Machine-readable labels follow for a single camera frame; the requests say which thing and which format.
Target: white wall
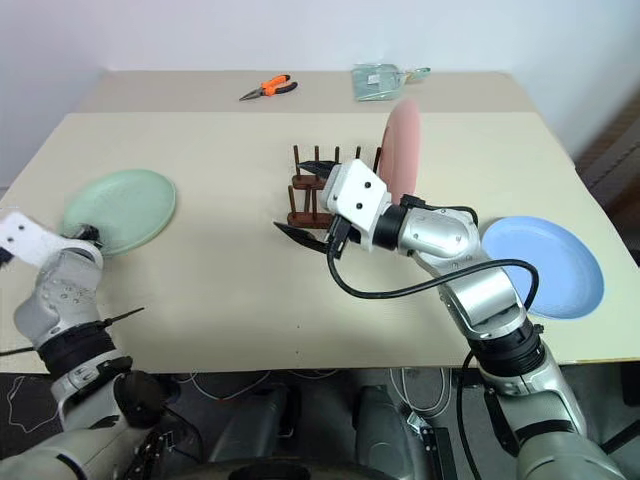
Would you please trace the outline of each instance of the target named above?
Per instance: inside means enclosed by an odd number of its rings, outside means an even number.
[[[638,0],[3,0],[0,186],[103,68],[509,71],[577,156],[640,86],[639,47]]]

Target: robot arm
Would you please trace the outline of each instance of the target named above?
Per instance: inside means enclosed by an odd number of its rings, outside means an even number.
[[[301,166],[318,173],[312,162]],[[531,266],[511,260],[489,262],[475,215],[467,208],[430,207],[408,195],[394,205],[390,198],[384,182],[360,160],[332,168],[321,202],[336,215],[324,251],[338,285],[351,295],[371,299],[438,285],[440,298],[478,360],[494,431],[503,448],[518,455],[518,478],[623,478],[586,438],[576,398],[540,339],[540,329],[527,318],[533,295],[523,303],[504,270],[496,268]],[[349,239],[368,251],[374,246],[397,250],[439,278],[402,291],[357,291],[340,278],[334,264]],[[308,240],[300,243],[309,246]],[[531,270],[537,284],[537,272]]]
[[[0,477],[119,478],[163,414],[165,393],[150,375],[131,371],[131,358],[106,331],[110,322],[100,319],[102,255],[92,242],[60,237],[18,212],[0,222],[0,250],[40,269],[14,320],[54,379],[64,430],[0,462]]]

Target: floor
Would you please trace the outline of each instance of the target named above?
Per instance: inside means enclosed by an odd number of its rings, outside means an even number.
[[[640,407],[627,407],[621,398],[619,368],[615,364],[564,367],[563,371],[589,422],[590,436],[597,442],[610,438],[633,420],[640,418]],[[199,385],[217,396],[228,395],[260,378],[260,373],[200,374]],[[25,434],[19,427],[8,425],[6,396],[16,381],[16,375],[0,375],[0,458],[19,453],[59,431],[57,420]],[[345,370],[321,380],[308,380],[289,372],[273,372],[262,386],[297,385],[302,394],[302,413],[297,442],[283,442],[279,453],[309,456],[325,460],[352,460],[355,431],[351,427],[351,412],[356,393],[363,385],[388,386],[394,399],[400,399],[389,382],[388,370]],[[416,405],[432,404],[440,393],[437,369],[407,371],[407,385]],[[217,402],[206,398],[192,383],[184,383],[182,393],[172,407],[195,423],[201,430],[207,449],[211,449],[242,397]],[[13,420],[33,427],[54,411],[49,395],[49,381],[44,377],[26,377],[13,398]],[[471,449],[485,479],[515,478],[515,460],[504,453],[492,433],[481,388],[465,390],[465,421]],[[458,478],[471,479],[460,446],[454,415],[454,400],[449,408],[432,421],[434,426],[449,428],[458,470]],[[640,479],[640,439],[613,454],[629,479]],[[187,458],[176,458],[171,468],[188,465]]]

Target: pliers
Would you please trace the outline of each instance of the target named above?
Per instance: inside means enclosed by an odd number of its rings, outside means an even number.
[[[244,97],[240,98],[240,101],[262,97],[263,95],[270,97],[272,95],[279,95],[281,93],[290,92],[298,86],[298,82],[291,82],[287,85],[284,85],[283,87],[278,87],[278,85],[286,83],[290,79],[291,75],[278,75],[277,77],[273,77],[268,82],[263,82],[262,84],[260,84],[260,88],[251,90]]]

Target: table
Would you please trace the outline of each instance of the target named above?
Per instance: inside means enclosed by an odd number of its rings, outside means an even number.
[[[346,72],[293,73],[287,95],[237,102],[278,72],[107,74],[67,115],[4,198],[56,226],[89,181],[148,168],[175,182],[178,206],[149,244],[105,264],[102,314],[146,310],[112,328],[135,367],[151,372],[459,365],[467,351],[436,291],[397,300],[348,296],[322,255],[273,225],[288,212],[292,145],[332,158],[362,146],[372,163],[393,103],[353,101]],[[433,74],[411,85],[422,111],[417,195],[463,204],[481,231],[508,215],[556,222],[593,251],[605,278],[599,308],[579,321],[532,318],[560,363],[640,357],[640,276],[615,229],[524,92],[505,74]],[[410,259],[352,246],[339,262],[357,288],[390,289],[428,276]],[[36,271],[0,271],[0,349],[27,344],[12,314]],[[0,371],[43,372],[35,353]]]

